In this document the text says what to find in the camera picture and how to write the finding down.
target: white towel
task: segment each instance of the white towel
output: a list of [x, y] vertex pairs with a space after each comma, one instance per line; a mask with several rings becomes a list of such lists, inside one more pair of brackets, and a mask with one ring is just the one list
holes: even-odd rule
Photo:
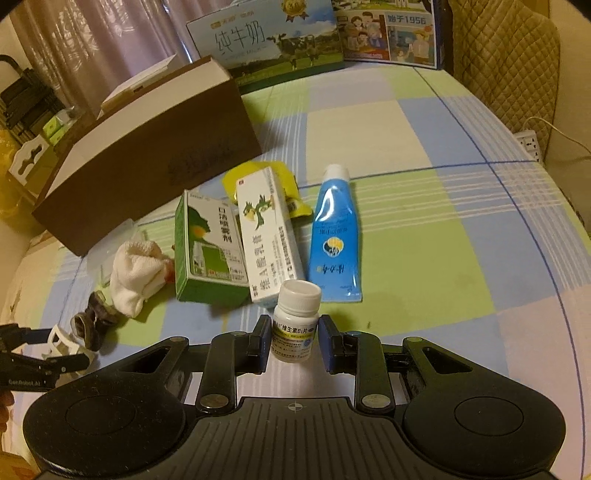
[[125, 242], [113, 261], [113, 305], [123, 315], [135, 318], [142, 311], [144, 301], [173, 275], [173, 261], [162, 253], [156, 242]]

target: checkered tablecloth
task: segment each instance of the checkered tablecloth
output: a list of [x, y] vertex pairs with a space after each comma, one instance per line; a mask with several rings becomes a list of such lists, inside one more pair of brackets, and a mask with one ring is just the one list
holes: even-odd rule
[[[544, 169], [510, 132], [445, 72], [378, 64], [295, 80], [243, 97], [265, 152], [294, 172], [315, 205], [323, 170], [345, 165], [361, 220], [363, 302], [324, 304], [342, 330], [397, 343], [420, 335], [550, 397], [567, 437], [553, 471], [591, 472], [591, 245]], [[225, 195], [220, 179], [199, 187]], [[142, 229], [172, 254], [174, 205]], [[296, 221], [307, 261], [308, 220]], [[69, 324], [94, 280], [86, 261], [57, 241], [23, 260], [3, 313], [19, 292], [21, 325]], [[252, 329], [260, 308], [224, 311], [180, 303], [165, 288], [139, 318], [112, 332], [98, 365], [160, 339], [205, 343]], [[192, 388], [193, 395], [197, 381]], [[318, 351], [301, 365], [269, 360], [238, 379], [240, 395], [351, 395], [353, 378], [328, 376]], [[18, 396], [15, 423], [32, 395]], [[10, 435], [18, 450], [19, 433]]]

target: power strip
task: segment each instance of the power strip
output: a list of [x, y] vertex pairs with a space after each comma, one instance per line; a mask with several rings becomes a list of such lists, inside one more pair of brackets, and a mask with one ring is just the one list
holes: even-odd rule
[[538, 136], [533, 130], [523, 130], [522, 132], [517, 132], [514, 136], [533, 160], [537, 162], [542, 161]]

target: finger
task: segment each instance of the finger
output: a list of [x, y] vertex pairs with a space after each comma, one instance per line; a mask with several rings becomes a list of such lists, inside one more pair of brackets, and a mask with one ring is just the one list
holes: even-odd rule
[[10, 414], [8, 413], [8, 409], [6, 407], [0, 407], [0, 424], [6, 423], [10, 418]]
[[0, 404], [10, 407], [14, 405], [14, 395], [10, 390], [3, 390], [0, 392]]

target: human hand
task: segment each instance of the human hand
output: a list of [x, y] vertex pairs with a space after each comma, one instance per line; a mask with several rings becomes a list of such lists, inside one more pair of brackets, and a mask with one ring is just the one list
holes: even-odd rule
[[0, 390], [0, 433], [7, 430], [10, 418], [8, 407], [14, 405], [14, 396], [10, 390]]

